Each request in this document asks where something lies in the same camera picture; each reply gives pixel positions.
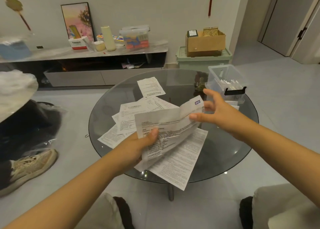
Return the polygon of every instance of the black latch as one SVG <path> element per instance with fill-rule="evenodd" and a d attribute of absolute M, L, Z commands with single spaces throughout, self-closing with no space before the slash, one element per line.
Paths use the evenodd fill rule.
<path fill-rule="evenodd" d="M 224 92 L 224 95 L 225 96 L 231 96 L 231 95 L 242 95 L 242 94 L 245 94 L 245 90 L 246 90 L 246 86 L 243 88 L 243 89 L 240 89 L 240 90 L 229 90 L 228 91 L 228 88 L 226 88 L 225 92 Z"/>
<path fill-rule="evenodd" d="M 305 32 L 306 32 L 307 29 L 308 29 L 308 28 L 304 27 L 304 28 L 299 32 L 299 35 L 298 35 L 298 39 L 299 39 L 299 40 L 302 40 L 302 38 L 303 38 L 303 36 L 304 36 L 304 34 L 305 34 Z"/>

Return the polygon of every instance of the framed picture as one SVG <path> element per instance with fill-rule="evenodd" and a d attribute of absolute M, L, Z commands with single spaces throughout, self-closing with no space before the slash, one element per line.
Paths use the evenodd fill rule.
<path fill-rule="evenodd" d="M 61 5 L 61 9 L 69 39 L 87 36 L 90 41 L 94 41 L 88 2 Z"/>

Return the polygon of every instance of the forearm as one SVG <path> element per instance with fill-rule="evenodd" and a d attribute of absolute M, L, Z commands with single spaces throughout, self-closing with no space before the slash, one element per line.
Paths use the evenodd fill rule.
<path fill-rule="evenodd" d="M 74 228 L 114 178 L 114 160 L 107 154 L 5 228 Z"/>
<path fill-rule="evenodd" d="M 320 154 L 256 123 L 241 135 L 270 166 L 320 207 Z"/>

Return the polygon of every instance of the fingernail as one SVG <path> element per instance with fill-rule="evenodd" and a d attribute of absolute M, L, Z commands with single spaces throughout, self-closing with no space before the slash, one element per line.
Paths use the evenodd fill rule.
<path fill-rule="evenodd" d="M 155 128 L 155 129 L 151 130 L 151 135 L 156 137 L 158 135 L 158 129 Z"/>
<path fill-rule="evenodd" d="M 197 114 L 192 113 L 192 114 L 189 115 L 189 118 L 193 119 L 193 120 L 196 120 L 197 119 Z"/>

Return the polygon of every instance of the left hand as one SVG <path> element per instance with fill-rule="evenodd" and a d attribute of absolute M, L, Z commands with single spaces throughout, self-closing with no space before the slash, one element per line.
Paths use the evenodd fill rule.
<path fill-rule="evenodd" d="M 116 176 L 137 165 L 141 161 L 143 149 L 156 142 L 158 134 L 159 130 L 154 128 L 146 137 L 138 139 L 137 132 L 134 132 L 109 152 L 108 154 L 116 161 Z"/>

